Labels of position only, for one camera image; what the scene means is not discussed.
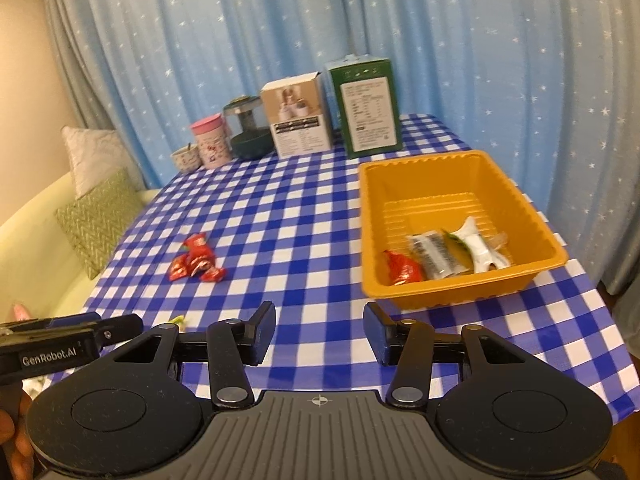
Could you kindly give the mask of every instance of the floor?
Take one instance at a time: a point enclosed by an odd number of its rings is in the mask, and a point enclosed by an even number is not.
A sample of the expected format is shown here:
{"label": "floor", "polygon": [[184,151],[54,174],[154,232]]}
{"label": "floor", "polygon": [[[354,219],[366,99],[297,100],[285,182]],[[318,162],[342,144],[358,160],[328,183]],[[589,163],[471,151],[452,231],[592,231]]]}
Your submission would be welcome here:
{"label": "floor", "polygon": [[[610,310],[615,308],[616,298],[607,294],[600,283],[598,291]],[[636,370],[640,373],[640,360],[631,356]],[[618,462],[629,480],[640,480],[640,412],[635,412],[616,424],[611,433],[609,444],[602,455],[603,460]]]}

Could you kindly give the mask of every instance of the red candy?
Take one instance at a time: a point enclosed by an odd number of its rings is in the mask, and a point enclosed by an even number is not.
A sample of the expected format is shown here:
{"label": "red candy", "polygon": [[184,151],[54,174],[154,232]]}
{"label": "red candy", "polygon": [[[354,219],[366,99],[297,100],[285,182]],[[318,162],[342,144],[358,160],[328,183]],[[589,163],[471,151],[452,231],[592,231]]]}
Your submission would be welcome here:
{"label": "red candy", "polygon": [[187,256],[189,255],[186,253],[180,254],[179,256],[176,256],[171,262],[168,272],[170,282],[174,282],[175,280],[179,280],[180,278],[186,278],[190,275],[187,266]]}
{"label": "red candy", "polygon": [[226,269],[216,267],[216,255],[207,244],[204,233],[191,235],[184,241],[187,253],[176,256],[169,267],[169,280],[200,274],[203,282],[219,282],[226,276]]}
{"label": "red candy", "polygon": [[389,278],[393,285],[416,283],[422,281],[420,264],[404,254],[385,251],[389,262]]}

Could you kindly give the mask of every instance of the box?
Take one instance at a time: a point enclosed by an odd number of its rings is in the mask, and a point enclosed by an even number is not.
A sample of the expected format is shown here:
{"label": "box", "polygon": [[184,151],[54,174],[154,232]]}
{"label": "box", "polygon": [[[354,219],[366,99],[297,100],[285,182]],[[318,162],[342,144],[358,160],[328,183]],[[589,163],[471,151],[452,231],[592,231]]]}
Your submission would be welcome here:
{"label": "box", "polygon": [[349,157],[402,150],[396,89],[386,57],[347,56],[325,65]]}
{"label": "box", "polygon": [[260,97],[278,156],[332,148],[318,72],[271,81],[262,87]]}
{"label": "box", "polygon": [[[362,290],[401,309],[511,294],[537,273],[563,266],[567,253],[538,212],[485,152],[420,155],[361,164]],[[392,285],[383,251],[412,256],[407,235],[460,228],[468,216],[482,236],[506,233],[511,267],[442,280]],[[473,268],[452,240],[451,253]]]}

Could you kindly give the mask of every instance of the orange plastic container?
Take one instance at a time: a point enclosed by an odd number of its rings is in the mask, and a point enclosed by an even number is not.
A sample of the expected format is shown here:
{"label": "orange plastic container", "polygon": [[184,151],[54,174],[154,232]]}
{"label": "orange plastic container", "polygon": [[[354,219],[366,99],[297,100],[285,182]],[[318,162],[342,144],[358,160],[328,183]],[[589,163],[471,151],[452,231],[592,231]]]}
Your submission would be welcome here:
{"label": "orange plastic container", "polygon": [[[522,192],[485,152],[454,152],[367,162],[360,166],[362,288],[404,309],[463,303],[511,294],[542,270],[564,265],[567,253]],[[507,233],[500,252],[507,269],[443,280],[391,285],[383,251],[411,255],[407,235],[459,229],[474,216],[481,234]],[[447,247],[466,267],[471,258],[453,240]]]}

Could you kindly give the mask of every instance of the table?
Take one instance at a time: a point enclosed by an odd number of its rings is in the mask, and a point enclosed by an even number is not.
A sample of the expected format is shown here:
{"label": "table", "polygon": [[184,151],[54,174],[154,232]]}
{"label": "table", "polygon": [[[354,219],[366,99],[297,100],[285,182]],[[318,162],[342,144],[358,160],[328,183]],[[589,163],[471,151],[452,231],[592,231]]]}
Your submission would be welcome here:
{"label": "table", "polygon": [[[339,146],[177,176],[127,231],[84,309],[103,316],[133,312],[146,328],[186,314],[188,330],[203,330],[219,319],[246,319],[270,300],[278,319],[273,341],[264,363],[247,367],[256,392],[384,391],[394,368],[375,362],[361,321],[367,299],[360,286],[358,165],[469,149],[433,116],[404,116],[402,134],[406,149],[399,153],[349,160]],[[170,283],[169,263],[197,232],[210,234],[228,279]],[[485,325],[586,384],[607,402],[614,421],[640,408],[638,376],[622,338],[575,259],[542,272],[520,293],[410,317],[443,332]],[[204,365],[185,365],[183,382],[209,397]],[[455,365],[436,365],[431,396],[456,382]]]}

